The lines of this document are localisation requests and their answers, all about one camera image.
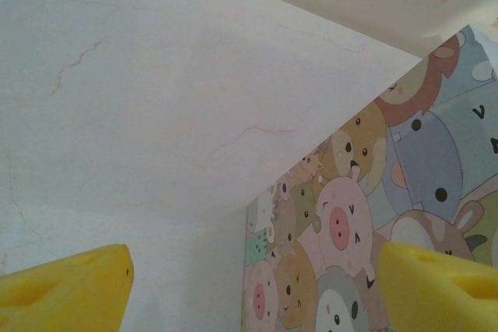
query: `yellow sponge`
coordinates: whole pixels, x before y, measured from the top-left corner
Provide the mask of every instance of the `yellow sponge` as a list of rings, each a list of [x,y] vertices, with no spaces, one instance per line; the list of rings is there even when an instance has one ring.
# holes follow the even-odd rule
[[[498,330],[498,270],[385,243],[377,280],[395,332]]]
[[[0,331],[118,331],[132,290],[128,248],[103,246],[0,278]]]

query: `cartoon animal wallpaper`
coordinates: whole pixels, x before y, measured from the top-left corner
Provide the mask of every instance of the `cartoon animal wallpaper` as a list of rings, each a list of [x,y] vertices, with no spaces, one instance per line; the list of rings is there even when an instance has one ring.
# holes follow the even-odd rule
[[[242,331],[391,331],[387,241],[498,267],[497,103],[467,26],[251,202]]]

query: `white marble surface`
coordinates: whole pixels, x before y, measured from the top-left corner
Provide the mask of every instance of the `white marble surface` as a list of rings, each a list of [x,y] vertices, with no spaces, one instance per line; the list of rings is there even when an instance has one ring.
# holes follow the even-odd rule
[[[237,330],[243,206],[417,61],[277,0],[0,0],[0,271],[126,243],[122,330]]]

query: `pig snout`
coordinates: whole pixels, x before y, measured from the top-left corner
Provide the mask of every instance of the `pig snout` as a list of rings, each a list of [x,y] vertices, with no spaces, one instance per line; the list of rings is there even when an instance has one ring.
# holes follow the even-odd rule
[[[344,209],[336,206],[330,214],[330,237],[335,247],[344,250],[349,242],[349,224]]]
[[[259,320],[263,319],[263,316],[265,315],[265,290],[261,283],[258,283],[254,289],[253,307],[256,317]]]

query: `pink pig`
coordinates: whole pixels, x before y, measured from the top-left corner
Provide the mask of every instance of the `pink pig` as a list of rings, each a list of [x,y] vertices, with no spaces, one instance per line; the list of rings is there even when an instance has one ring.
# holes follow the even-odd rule
[[[351,162],[352,178],[339,176],[323,187],[317,200],[321,218],[318,233],[327,267],[340,266],[355,277],[365,269],[368,288],[374,283],[375,270],[370,262],[374,228],[363,190],[356,182],[360,167]]]
[[[246,267],[244,308],[247,332],[275,332],[279,294],[272,266],[266,260]]]

